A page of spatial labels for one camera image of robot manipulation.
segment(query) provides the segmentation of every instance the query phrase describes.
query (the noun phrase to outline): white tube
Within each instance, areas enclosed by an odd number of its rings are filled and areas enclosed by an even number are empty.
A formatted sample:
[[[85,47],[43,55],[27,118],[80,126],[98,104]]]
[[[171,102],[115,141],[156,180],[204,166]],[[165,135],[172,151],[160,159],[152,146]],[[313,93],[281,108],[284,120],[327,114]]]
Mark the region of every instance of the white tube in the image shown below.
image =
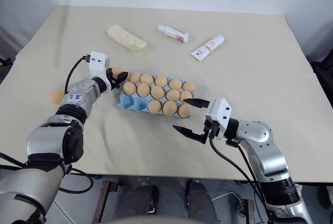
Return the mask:
[[[222,35],[217,35],[216,37],[209,40],[203,46],[197,48],[195,51],[191,52],[196,59],[202,61],[209,53],[220,46],[224,42],[224,37]]]
[[[186,43],[189,37],[188,33],[182,32],[178,29],[174,29],[167,25],[162,25],[162,24],[158,25],[158,30],[163,32],[165,35],[183,43]]]

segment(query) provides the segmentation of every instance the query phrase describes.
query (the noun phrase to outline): beige table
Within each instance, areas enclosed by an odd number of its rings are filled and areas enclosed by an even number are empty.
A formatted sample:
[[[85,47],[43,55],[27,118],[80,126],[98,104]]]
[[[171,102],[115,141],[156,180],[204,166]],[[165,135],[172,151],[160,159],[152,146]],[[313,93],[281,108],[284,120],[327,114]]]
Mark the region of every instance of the beige table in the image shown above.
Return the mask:
[[[159,23],[190,34],[186,44],[161,35]],[[110,41],[119,24],[149,45],[131,53]],[[210,37],[226,41],[198,62],[190,52]],[[129,72],[195,81],[197,97],[225,97],[232,117],[261,120],[273,130],[295,181],[333,182],[333,110],[283,16],[159,9],[59,7],[20,52],[0,85],[2,152],[21,161],[29,133],[55,113],[48,95],[62,89],[72,65],[91,51]],[[71,82],[87,78],[82,63]],[[210,148],[172,125],[203,130],[204,110],[178,119],[116,107],[120,91],[104,94],[85,124],[83,157],[74,166],[88,173],[243,179]],[[216,142],[243,169],[235,148]]]

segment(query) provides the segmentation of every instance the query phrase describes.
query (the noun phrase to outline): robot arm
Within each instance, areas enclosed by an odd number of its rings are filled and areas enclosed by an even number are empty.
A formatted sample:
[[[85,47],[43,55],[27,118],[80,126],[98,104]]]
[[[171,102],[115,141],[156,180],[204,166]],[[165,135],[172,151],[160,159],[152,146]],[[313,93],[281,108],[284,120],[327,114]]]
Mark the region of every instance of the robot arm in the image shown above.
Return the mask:
[[[230,117],[231,107],[224,99],[208,102],[202,99],[185,99],[185,102],[208,108],[204,123],[204,134],[174,126],[186,137],[203,144],[207,137],[218,140],[226,138],[226,144],[245,149],[249,163],[264,195],[265,206],[274,219],[301,218],[313,224],[308,209],[297,193],[291,179],[286,160],[273,141],[272,130],[260,121],[238,121]]]
[[[71,163],[83,155],[83,125],[101,93],[119,88],[106,55],[86,56],[91,78],[69,87],[54,116],[29,136],[27,165],[0,182],[0,223],[44,223]]]

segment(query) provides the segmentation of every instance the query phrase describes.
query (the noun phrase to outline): blue egg carton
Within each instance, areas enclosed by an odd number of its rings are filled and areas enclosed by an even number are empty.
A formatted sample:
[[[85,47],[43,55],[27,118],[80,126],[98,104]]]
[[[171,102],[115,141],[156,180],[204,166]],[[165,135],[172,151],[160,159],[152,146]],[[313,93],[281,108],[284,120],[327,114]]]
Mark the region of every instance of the blue egg carton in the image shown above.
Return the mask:
[[[168,79],[168,84],[169,84],[169,82],[172,80],[172,78],[167,77],[167,79]],[[183,87],[183,84],[186,82],[186,80],[181,79],[181,82],[182,82],[182,87]],[[137,82],[136,87],[139,87],[140,84],[141,84],[141,82]],[[154,83],[151,83],[149,85],[150,89],[154,86],[156,86]],[[167,86],[163,87],[163,90],[164,90],[164,95],[166,96],[167,92],[169,90],[171,90],[171,88],[167,85]],[[180,93],[182,93],[184,90],[182,88],[180,88],[178,91]],[[162,105],[162,109],[163,109],[164,103],[166,103],[168,101],[168,99],[165,96],[158,100]],[[148,104],[150,101],[155,100],[151,95],[147,95],[146,97],[142,98],[137,93],[134,93],[133,95],[128,96],[123,91],[121,92],[119,99],[120,99],[120,103],[117,104],[117,107],[119,107],[119,108],[134,110],[134,111],[145,111],[145,112],[149,112],[149,113],[151,113],[151,112],[148,110]],[[182,104],[183,104],[181,102],[181,100],[177,100],[176,103],[177,103],[178,108],[180,106],[182,106]],[[158,111],[156,114],[164,115],[162,109],[160,111]],[[172,116],[180,117],[177,114],[177,112],[174,113]]]

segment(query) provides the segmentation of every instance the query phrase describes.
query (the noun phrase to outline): egg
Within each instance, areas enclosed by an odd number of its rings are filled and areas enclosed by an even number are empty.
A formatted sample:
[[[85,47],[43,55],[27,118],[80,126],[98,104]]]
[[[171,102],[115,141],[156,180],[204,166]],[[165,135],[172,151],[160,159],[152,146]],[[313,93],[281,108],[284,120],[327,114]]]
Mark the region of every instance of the egg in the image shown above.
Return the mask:
[[[167,86],[168,84],[168,79],[165,75],[159,74],[156,79],[155,79],[155,84],[159,87],[164,87]]]
[[[164,90],[159,86],[154,86],[151,88],[151,96],[154,99],[159,100],[164,97]]]
[[[137,88],[137,93],[142,98],[146,97],[150,94],[150,87],[145,83],[141,83],[140,86]]]
[[[176,100],[179,100],[181,94],[179,93],[178,90],[170,90],[168,91],[168,93],[166,94],[166,98],[169,100],[169,101],[176,101]]]
[[[177,103],[174,101],[167,101],[163,106],[163,113],[166,116],[173,115],[177,111]]]
[[[187,118],[192,114],[192,107],[189,104],[183,104],[178,109],[178,115],[181,118]]]
[[[162,108],[161,103],[159,101],[157,101],[157,100],[152,100],[148,104],[148,110],[149,110],[149,112],[151,112],[153,114],[155,114],[158,111],[160,111],[161,108]]]
[[[194,82],[185,82],[183,85],[183,90],[193,92],[196,90],[196,84]]]
[[[140,77],[140,82],[150,85],[150,84],[154,83],[154,79],[149,74],[143,74]]]
[[[136,93],[136,86],[132,82],[125,82],[123,91],[126,95],[131,96]]]
[[[63,90],[53,90],[49,96],[50,102],[52,104],[59,105],[60,103],[62,103],[64,95],[65,93]]]
[[[182,87],[182,82],[179,79],[172,79],[169,83],[172,90],[179,90]]]
[[[192,94],[191,94],[190,92],[184,90],[184,91],[181,93],[181,102],[182,102],[182,103],[185,103],[185,102],[184,102],[184,99],[188,99],[188,98],[193,98],[193,96],[192,96]]]
[[[134,72],[130,75],[130,82],[137,83],[140,81],[141,74],[139,72]]]
[[[125,70],[122,67],[114,67],[112,68],[112,74],[117,77],[121,72],[124,72]]]

